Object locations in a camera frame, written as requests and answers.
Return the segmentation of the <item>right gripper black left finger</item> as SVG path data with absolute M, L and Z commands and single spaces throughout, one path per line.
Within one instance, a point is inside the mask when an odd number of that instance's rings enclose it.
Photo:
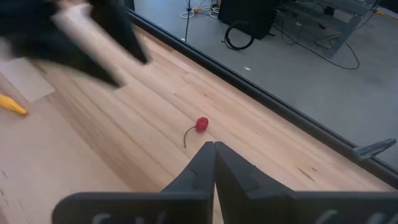
M 80 192 L 55 206 L 52 224 L 212 224 L 215 143 L 206 142 L 160 192 Z

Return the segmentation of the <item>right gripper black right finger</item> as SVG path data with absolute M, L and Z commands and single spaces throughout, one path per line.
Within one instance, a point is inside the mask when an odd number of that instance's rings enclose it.
M 398 224 L 397 192 L 294 191 L 216 142 L 225 224 Z

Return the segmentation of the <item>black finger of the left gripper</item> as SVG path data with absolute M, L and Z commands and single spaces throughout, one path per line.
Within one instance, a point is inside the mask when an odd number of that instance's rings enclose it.
M 115 88 L 122 81 L 82 51 L 54 22 L 24 27 L 12 34 L 12 51 L 18 57 L 46 60 L 74 68 Z
M 90 17 L 112 37 L 121 47 L 143 64 L 148 63 L 138 41 L 127 9 L 119 0 L 88 0 L 92 5 Z

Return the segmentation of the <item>red toy pepper long stem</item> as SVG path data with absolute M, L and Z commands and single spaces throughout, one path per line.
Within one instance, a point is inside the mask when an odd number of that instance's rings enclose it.
M 183 147 L 187 147 L 187 135 L 191 130 L 195 130 L 197 133 L 204 133 L 209 125 L 209 120 L 206 117 L 200 117 L 197 119 L 196 123 L 194 126 L 191 128 L 188 128 L 184 135 L 183 135 Z

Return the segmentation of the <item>yellow toy chili pepper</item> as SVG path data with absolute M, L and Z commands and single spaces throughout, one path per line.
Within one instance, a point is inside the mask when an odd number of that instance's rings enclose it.
M 0 94 L 0 106 L 3 108 L 13 111 L 17 114 L 20 115 L 27 115 L 27 110 L 25 110 L 21 105 L 19 105 L 16 101 L 14 101 L 12 98 Z

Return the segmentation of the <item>dark table clamp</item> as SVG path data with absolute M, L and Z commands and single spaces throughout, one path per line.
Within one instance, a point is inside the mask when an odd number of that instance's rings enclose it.
M 353 155 L 360 161 L 376 156 L 397 143 L 394 138 L 376 142 L 374 144 L 353 148 Z

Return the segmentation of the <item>black box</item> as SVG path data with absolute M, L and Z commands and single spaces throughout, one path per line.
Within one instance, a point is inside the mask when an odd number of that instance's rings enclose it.
M 244 21 L 237 28 L 255 39 L 270 35 L 281 0 L 221 0 L 218 19 L 227 25 Z

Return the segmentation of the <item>grey metal stand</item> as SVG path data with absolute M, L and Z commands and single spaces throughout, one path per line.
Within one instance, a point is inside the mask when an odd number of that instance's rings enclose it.
M 374 11 L 381 0 L 284 0 L 282 7 L 338 33 L 326 56 L 332 58 L 363 17 Z

